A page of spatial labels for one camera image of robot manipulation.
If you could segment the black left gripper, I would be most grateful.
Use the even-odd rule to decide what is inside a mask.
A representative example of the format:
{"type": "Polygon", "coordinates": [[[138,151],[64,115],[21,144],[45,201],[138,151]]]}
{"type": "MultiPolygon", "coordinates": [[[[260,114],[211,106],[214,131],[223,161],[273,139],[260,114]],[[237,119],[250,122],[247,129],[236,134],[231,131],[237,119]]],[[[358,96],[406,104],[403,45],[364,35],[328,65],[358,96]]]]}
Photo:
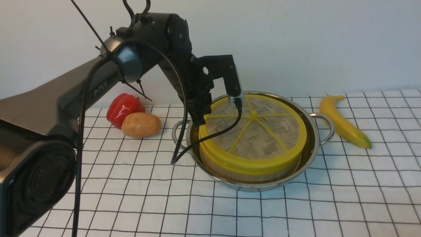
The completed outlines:
{"type": "Polygon", "coordinates": [[[227,54],[197,58],[193,54],[177,54],[176,63],[184,86],[182,96],[185,111],[196,126],[204,125],[204,116],[211,113],[212,97],[209,94],[214,88],[213,81],[222,78],[225,87],[228,85],[230,66],[235,63],[234,56],[227,54]]]}

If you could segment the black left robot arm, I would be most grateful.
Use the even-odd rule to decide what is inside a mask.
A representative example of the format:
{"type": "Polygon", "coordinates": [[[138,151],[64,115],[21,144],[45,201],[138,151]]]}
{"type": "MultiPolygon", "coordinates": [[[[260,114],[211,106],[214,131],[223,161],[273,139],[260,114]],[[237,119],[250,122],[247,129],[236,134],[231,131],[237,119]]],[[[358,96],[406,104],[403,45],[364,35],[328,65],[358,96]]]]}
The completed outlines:
{"type": "Polygon", "coordinates": [[[193,55],[187,21],[173,13],[131,15],[131,25],[105,40],[98,57],[33,90],[1,100],[1,236],[18,237],[76,183],[80,207],[85,112],[119,82],[164,72],[200,126],[210,114],[213,80],[223,78],[229,102],[242,101],[232,55],[193,55]]]}

